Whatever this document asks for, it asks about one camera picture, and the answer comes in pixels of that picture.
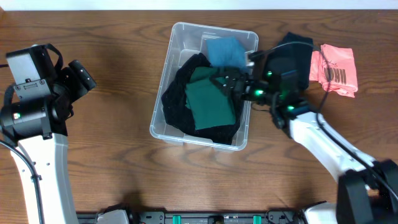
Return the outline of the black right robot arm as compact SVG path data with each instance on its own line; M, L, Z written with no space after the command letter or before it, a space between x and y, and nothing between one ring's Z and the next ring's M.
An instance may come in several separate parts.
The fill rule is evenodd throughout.
M264 78L227 71L210 81L224 95L269 106L274 125L310 151L338 184L337 203L311 205L295 223L397 223L397 164L377 161L335 131L300 96L299 73L288 58L266 64Z

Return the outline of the dark navy garment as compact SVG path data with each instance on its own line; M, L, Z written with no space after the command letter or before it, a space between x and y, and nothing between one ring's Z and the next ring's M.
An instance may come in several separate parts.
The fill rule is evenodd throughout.
M278 45L287 42L300 42L300 44L288 44L275 49L267 56L265 66L268 67L273 63L284 72L296 70L298 73L298 88L299 90L306 90L309 86L313 39L288 32L283 39L278 42Z

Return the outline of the clear plastic storage bin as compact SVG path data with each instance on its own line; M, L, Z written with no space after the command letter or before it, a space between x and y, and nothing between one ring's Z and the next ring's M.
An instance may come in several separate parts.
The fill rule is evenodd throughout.
M228 29L224 27L205 26L178 22L173 25L169 47L165 58L159 90L155 101L154 111L149 131L152 137L161 139L169 144L184 145L197 144L213 147L217 151L233 152L244 149L248 142L249 120L251 104L246 101L240 118L240 127L232 138L232 143L218 144L208 138L199 138L183 133L181 130L168 125L165 121L161 96L175 78L181 66L195 54L207 54L206 40L234 36L245 48L245 52L254 52L258 49L259 37L249 30Z

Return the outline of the blue cloth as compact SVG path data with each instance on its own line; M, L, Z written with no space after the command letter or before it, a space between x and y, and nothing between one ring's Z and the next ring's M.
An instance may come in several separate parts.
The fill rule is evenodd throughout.
M208 39L206 41L208 60L213 67L247 68L246 50L235 37Z

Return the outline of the pink shirt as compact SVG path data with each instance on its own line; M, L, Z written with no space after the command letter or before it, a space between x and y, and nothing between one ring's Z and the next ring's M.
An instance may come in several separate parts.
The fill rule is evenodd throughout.
M316 81L327 91L335 91L341 96L354 98L358 91L358 80L354 53L350 48L339 48L328 44L321 45L320 52L312 53L309 80Z

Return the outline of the black knit garment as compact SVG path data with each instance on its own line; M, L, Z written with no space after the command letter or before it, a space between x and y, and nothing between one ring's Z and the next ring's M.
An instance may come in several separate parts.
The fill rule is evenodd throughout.
M197 67L212 66L202 53L192 55L182 67L177 70L175 78L161 96L165 121L168 125L181 130L187 135L208 138L215 143L230 145L233 136L240 127L243 102L230 97L235 109L235 124L196 130L192 112L186 107L187 97L185 94L185 86L189 82L194 69Z

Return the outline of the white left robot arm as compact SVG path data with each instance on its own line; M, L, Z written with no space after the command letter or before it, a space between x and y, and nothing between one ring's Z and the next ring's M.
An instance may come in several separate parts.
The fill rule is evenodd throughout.
M52 44L6 54L14 83L4 93L1 145L10 150L29 223L78 223L68 175L66 121L73 103L96 87L85 67L67 67Z

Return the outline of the dark green garment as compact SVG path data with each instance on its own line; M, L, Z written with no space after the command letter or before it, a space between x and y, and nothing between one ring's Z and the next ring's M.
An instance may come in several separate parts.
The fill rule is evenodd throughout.
M185 86L186 107L192 112L196 130L233 125L236 122L232 99L210 80L212 75L218 73L217 68L197 67Z

